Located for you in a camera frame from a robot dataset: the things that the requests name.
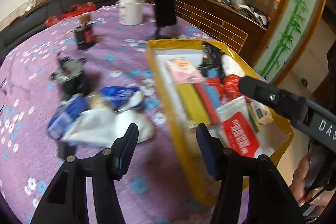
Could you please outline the red bag on sofa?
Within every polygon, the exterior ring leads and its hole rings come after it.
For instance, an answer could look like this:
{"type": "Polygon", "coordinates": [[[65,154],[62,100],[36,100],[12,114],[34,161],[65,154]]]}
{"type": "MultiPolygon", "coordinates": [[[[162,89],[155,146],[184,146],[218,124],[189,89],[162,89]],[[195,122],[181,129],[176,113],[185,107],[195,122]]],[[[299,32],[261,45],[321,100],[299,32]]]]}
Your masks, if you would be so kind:
{"type": "Polygon", "coordinates": [[[91,12],[91,11],[96,11],[97,7],[95,5],[95,3],[93,2],[87,2],[83,5],[73,5],[70,10],[66,13],[62,13],[60,16],[50,16],[46,21],[45,21],[45,25],[46,27],[51,27],[57,23],[59,23],[61,20],[65,19],[65,18],[72,18],[74,16],[79,16],[81,14],[85,14],[87,12],[91,12]]]}

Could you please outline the wooden brick pattern sideboard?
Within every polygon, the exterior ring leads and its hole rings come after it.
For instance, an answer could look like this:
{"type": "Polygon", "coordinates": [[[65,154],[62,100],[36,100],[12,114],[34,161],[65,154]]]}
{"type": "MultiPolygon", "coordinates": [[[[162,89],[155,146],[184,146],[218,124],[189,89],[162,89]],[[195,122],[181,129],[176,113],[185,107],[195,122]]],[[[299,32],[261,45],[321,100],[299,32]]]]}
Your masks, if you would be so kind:
{"type": "Polygon", "coordinates": [[[213,0],[174,0],[174,3],[177,16],[228,45],[248,65],[255,65],[266,28],[213,0]]]}

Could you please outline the red plastic bag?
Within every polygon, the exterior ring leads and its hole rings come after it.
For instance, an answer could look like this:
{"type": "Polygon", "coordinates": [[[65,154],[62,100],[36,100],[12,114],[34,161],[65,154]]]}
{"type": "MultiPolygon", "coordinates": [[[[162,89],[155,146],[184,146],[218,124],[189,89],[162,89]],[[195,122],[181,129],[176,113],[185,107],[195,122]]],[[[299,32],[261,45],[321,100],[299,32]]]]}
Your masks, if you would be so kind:
{"type": "Polygon", "coordinates": [[[238,83],[241,77],[235,74],[225,76],[221,80],[218,76],[215,78],[207,79],[207,83],[214,87],[219,93],[220,102],[231,101],[236,98],[243,96],[243,94],[238,89],[238,83]]]}

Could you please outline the yellow rimmed white tray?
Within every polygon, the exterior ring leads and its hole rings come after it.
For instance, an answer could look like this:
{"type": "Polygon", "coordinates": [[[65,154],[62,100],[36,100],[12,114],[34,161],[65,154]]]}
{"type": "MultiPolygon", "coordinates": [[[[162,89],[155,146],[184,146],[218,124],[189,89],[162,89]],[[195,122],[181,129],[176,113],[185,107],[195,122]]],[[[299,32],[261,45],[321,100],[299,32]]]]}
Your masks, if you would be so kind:
{"type": "MultiPolygon", "coordinates": [[[[215,117],[215,108],[209,96],[207,95],[206,102],[203,103],[202,96],[199,96],[192,84],[187,84],[187,88],[183,89],[187,90],[184,93],[190,97],[186,102],[191,104],[185,110],[184,101],[181,101],[179,93],[176,91],[175,83],[167,71],[165,62],[160,61],[163,65],[159,64],[159,57],[173,58],[168,57],[168,55],[182,55],[182,57],[186,57],[190,61],[191,59],[195,60],[192,63],[197,66],[202,62],[202,45],[205,42],[232,57],[248,76],[257,78],[257,74],[253,69],[236,52],[226,44],[214,40],[150,40],[147,42],[146,53],[183,174],[196,201],[206,207],[214,207],[220,183],[211,183],[213,179],[206,170],[206,165],[197,143],[196,127],[200,123],[205,123],[210,126],[210,129],[216,131],[216,128],[213,127],[213,122],[216,122],[215,126],[219,126],[219,118],[217,114],[215,117]]],[[[257,133],[257,138],[261,145],[268,145],[267,147],[264,146],[264,148],[266,148],[267,153],[273,152],[270,155],[270,159],[277,166],[290,146],[294,138],[294,132],[287,119],[279,116],[273,110],[270,112],[273,122],[265,126],[259,125],[260,129],[257,133]]]]}

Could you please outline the white plastic jar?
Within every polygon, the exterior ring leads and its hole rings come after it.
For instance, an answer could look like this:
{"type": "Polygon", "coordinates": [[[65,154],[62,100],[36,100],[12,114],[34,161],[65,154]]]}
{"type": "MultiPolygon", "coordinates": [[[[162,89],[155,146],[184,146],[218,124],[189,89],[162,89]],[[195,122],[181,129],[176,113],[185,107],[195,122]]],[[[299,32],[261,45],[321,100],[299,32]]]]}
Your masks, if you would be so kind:
{"type": "Polygon", "coordinates": [[[119,0],[119,22],[124,26],[136,26],[143,22],[144,0],[119,0]]]}

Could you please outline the blue white plastic bag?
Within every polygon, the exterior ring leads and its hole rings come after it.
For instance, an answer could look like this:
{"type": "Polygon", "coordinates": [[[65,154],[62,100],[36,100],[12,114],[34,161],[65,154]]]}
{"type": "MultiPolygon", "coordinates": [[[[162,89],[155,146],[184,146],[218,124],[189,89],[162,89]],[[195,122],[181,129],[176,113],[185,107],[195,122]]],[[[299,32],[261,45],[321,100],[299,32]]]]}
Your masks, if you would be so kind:
{"type": "Polygon", "coordinates": [[[108,86],[90,93],[86,100],[91,109],[111,108],[115,112],[143,107],[144,96],[137,86],[108,86]]]}

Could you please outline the black gear holder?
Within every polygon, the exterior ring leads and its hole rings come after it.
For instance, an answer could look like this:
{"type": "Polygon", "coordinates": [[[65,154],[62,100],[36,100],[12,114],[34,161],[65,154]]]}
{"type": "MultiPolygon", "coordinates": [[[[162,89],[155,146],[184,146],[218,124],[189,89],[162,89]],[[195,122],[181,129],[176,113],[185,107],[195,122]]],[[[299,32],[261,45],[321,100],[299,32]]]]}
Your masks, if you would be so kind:
{"type": "Polygon", "coordinates": [[[87,96],[90,86],[88,78],[84,72],[85,58],[72,59],[68,56],[56,56],[58,67],[49,76],[60,89],[62,100],[67,101],[76,94],[87,96]]]}

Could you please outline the black plastic pouch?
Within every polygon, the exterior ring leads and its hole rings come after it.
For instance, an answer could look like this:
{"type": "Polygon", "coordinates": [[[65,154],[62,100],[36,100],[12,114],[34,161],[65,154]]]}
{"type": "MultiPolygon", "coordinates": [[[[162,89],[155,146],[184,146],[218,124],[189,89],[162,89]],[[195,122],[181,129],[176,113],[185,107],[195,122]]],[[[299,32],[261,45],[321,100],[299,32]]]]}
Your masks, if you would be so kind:
{"type": "Polygon", "coordinates": [[[202,51],[204,53],[202,63],[198,66],[200,73],[204,77],[208,77],[209,71],[216,69],[219,79],[224,79],[226,75],[222,65],[223,51],[208,42],[202,44],[202,51]]]}

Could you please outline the bamboo painted wall panel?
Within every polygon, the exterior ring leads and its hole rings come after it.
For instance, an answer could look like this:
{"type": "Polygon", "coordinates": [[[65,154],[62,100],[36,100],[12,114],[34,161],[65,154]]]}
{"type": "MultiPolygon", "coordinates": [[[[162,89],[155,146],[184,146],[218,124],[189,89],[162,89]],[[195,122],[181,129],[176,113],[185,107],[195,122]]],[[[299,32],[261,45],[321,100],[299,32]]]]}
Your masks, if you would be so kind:
{"type": "Polygon", "coordinates": [[[267,48],[254,70],[268,83],[280,78],[299,59],[321,18],[326,0],[289,0],[267,48]]]}

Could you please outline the colourful foam sheets bag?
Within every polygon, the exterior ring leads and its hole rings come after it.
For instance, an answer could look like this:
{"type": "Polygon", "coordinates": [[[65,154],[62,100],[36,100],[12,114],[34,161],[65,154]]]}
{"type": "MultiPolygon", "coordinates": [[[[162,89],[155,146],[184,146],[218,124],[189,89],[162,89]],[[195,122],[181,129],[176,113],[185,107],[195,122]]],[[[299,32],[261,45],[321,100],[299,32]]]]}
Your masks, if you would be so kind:
{"type": "Polygon", "coordinates": [[[203,86],[200,83],[176,85],[187,119],[196,126],[200,123],[207,126],[219,125],[221,122],[217,112],[203,86]]]}

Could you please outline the red white wet wipes pack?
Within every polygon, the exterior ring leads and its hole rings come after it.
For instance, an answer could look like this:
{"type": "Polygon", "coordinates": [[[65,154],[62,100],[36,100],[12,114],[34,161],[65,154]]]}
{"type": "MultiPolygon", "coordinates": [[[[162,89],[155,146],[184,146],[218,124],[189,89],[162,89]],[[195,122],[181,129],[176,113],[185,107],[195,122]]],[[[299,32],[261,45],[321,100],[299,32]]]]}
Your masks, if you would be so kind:
{"type": "Polygon", "coordinates": [[[224,147],[230,147],[240,156],[257,158],[271,156],[275,150],[263,147],[250,121],[250,114],[244,96],[240,96],[216,109],[222,131],[218,134],[224,147]]]}

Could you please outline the white towel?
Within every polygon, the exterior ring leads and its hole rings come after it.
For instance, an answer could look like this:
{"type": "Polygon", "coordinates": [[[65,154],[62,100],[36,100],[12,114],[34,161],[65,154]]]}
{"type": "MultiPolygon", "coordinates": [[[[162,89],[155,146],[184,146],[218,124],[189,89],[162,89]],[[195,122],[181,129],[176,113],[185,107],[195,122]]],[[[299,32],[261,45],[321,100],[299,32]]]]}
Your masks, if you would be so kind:
{"type": "Polygon", "coordinates": [[[117,114],[106,107],[82,112],[66,129],[61,141],[107,148],[116,139],[123,137],[132,123],[138,127],[138,143],[154,136],[154,126],[145,115],[135,110],[117,114]]]}

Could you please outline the black red small device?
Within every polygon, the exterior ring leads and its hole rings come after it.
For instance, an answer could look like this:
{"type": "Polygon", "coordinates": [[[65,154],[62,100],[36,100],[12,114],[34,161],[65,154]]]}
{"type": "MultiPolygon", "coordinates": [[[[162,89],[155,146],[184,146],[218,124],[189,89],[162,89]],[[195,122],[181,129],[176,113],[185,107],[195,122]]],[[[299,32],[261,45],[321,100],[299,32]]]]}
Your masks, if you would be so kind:
{"type": "Polygon", "coordinates": [[[75,28],[75,39],[79,50],[87,50],[96,44],[96,38],[93,33],[91,15],[89,13],[79,16],[79,25],[75,28]]]}

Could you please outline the black sofa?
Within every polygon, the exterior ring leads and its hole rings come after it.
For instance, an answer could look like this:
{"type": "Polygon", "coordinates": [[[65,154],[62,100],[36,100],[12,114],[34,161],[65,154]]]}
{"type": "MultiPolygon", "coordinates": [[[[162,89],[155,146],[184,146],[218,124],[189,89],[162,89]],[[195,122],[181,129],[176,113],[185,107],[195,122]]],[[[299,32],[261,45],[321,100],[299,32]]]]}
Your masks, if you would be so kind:
{"type": "Polygon", "coordinates": [[[114,5],[118,0],[50,0],[42,7],[22,15],[1,30],[1,61],[10,51],[28,38],[45,30],[45,21],[51,16],[61,18],[61,14],[69,12],[74,5],[93,2],[99,9],[102,6],[114,5]]]}

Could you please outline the pink tissue pack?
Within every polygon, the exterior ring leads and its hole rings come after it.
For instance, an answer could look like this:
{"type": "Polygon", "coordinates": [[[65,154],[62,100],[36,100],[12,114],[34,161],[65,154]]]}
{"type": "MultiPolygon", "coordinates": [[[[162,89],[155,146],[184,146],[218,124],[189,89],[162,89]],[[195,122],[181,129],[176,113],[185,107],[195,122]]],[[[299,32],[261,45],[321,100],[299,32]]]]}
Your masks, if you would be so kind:
{"type": "Polygon", "coordinates": [[[187,58],[167,59],[165,63],[176,84],[204,83],[206,80],[187,58]]]}

